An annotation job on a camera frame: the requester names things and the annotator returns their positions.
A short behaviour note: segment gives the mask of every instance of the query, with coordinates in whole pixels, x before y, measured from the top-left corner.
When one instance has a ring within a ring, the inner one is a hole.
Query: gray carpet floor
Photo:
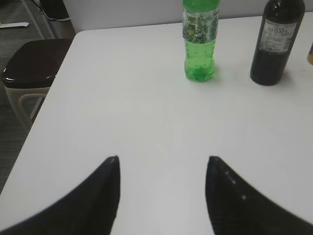
[[[28,4],[43,34],[48,37],[38,10]],[[31,19],[19,0],[0,0],[0,22],[3,24],[29,22],[27,28],[12,28],[0,30],[0,73],[5,68],[11,56],[25,43],[40,40],[40,36]],[[16,118],[0,82],[0,193],[10,174],[16,158],[24,144],[27,134]]]

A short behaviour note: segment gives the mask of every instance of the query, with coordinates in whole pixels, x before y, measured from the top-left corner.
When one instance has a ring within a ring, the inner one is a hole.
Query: chair leg
[[[9,102],[23,128],[29,132],[33,122],[26,113],[23,102],[29,98],[45,98],[49,87],[35,89],[14,89],[5,87]]]

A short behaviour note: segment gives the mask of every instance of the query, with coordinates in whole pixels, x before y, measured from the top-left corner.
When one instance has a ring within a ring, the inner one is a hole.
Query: dark wine bottle
[[[286,67],[305,13],[303,0],[269,0],[251,67],[251,79],[264,86],[277,84]]]

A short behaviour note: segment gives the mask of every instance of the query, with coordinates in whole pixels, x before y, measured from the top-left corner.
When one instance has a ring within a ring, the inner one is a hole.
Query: dark chair seat
[[[50,39],[24,44],[3,71],[4,85],[18,89],[50,87],[71,42],[71,39]]]

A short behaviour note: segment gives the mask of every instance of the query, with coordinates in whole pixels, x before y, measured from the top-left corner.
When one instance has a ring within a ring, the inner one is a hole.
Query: wine bottle label
[[[284,53],[289,50],[297,23],[274,23],[265,20],[260,42],[260,50],[271,53]]]
[[[183,11],[183,37],[191,43],[204,44],[216,39],[219,9],[206,12]]]

